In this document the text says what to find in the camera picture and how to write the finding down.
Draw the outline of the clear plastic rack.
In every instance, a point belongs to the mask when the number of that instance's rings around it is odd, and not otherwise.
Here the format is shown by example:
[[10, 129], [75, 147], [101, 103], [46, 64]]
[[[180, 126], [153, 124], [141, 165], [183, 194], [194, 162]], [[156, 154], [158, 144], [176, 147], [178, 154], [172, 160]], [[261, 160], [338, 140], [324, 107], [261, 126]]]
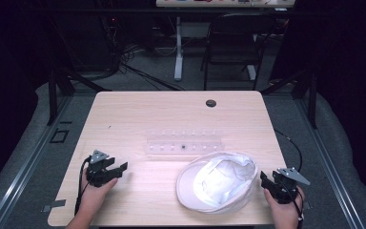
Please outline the clear plastic rack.
[[224, 149], [215, 130], [150, 130], [145, 151], [150, 156], [197, 156]]

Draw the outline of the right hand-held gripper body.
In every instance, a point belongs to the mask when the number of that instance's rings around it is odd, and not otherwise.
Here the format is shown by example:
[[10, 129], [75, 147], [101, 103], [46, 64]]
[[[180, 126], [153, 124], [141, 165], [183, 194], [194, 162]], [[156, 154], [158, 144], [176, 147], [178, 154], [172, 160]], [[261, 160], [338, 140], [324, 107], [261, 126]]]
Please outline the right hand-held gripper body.
[[274, 185], [271, 195], [279, 204], [295, 200], [298, 182], [310, 185], [311, 182], [295, 168], [278, 168], [273, 171]]

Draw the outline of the white desk leg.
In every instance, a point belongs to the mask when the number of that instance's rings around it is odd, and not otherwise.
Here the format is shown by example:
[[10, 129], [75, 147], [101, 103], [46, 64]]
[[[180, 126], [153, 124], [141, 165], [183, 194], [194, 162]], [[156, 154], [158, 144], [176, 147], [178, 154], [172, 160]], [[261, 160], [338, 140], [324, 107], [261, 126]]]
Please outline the white desk leg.
[[183, 72], [183, 52], [182, 52], [181, 21], [179, 17], [176, 18], [175, 31], [176, 31], [176, 58], [174, 67], [174, 79], [176, 81], [180, 81], [182, 79], [182, 72]]

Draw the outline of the person's right hand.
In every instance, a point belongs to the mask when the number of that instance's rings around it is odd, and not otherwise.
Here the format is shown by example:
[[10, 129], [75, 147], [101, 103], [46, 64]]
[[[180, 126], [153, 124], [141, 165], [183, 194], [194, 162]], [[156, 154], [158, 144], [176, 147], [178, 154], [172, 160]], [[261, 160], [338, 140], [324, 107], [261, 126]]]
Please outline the person's right hand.
[[268, 189], [264, 189], [264, 196], [267, 200], [274, 220], [275, 229], [300, 229], [303, 219], [304, 192], [298, 187], [298, 194], [295, 203], [279, 204], [271, 195]]

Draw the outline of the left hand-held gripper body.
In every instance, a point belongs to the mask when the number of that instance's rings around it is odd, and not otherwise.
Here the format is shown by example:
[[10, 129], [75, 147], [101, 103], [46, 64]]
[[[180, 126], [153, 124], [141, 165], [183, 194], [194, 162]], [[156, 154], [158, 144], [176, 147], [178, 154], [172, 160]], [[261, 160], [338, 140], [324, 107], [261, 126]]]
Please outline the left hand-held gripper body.
[[114, 177], [110, 177], [109, 171], [102, 168], [102, 161], [111, 158], [108, 154], [99, 150], [94, 150], [89, 160], [87, 169], [87, 180], [94, 187], [101, 187], [111, 181]]

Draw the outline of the black chair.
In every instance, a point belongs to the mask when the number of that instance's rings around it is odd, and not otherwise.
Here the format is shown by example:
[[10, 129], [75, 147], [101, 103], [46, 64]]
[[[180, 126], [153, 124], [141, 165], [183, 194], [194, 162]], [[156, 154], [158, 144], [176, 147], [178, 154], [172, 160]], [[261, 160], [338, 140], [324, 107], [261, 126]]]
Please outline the black chair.
[[245, 70], [256, 66], [254, 85], [263, 61], [266, 40], [273, 32], [275, 19], [271, 15], [226, 13], [210, 24], [200, 70], [204, 72], [203, 89], [208, 88], [210, 65], [236, 65]]

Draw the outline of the white cap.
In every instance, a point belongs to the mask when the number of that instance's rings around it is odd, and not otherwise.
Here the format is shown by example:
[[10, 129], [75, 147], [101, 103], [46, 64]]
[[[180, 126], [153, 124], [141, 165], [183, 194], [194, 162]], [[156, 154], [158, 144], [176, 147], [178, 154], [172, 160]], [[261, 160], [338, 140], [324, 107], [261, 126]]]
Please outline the white cap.
[[176, 195], [186, 208], [204, 214], [239, 211], [252, 199], [256, 162], [237, 152], [212, 152], [201, 156], [180, 172]]

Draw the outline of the background desk top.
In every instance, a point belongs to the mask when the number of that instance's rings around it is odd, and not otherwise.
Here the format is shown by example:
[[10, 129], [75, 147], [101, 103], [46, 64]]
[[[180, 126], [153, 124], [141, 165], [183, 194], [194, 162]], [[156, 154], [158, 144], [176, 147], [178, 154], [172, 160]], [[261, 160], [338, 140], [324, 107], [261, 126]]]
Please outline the background desk top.
[[163, 8], [292, 8], [296, 0], [156, 0]]

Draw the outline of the person's left hand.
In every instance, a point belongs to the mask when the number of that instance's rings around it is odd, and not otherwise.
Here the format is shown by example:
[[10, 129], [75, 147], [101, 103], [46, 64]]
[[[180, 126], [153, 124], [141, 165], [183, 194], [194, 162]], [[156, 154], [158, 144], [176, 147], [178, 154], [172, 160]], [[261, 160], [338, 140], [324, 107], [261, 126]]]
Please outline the person's left hand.
[[82, 219], [92, 221], [100, 210], [107, 193], [115, 186], [117, 181], [117, 178], [113, 178], [103, 186], [95, 187], [88, 183], [86, 170], [84, 170], [81, 184], [83, 194], [77, 215], [81, 216]]

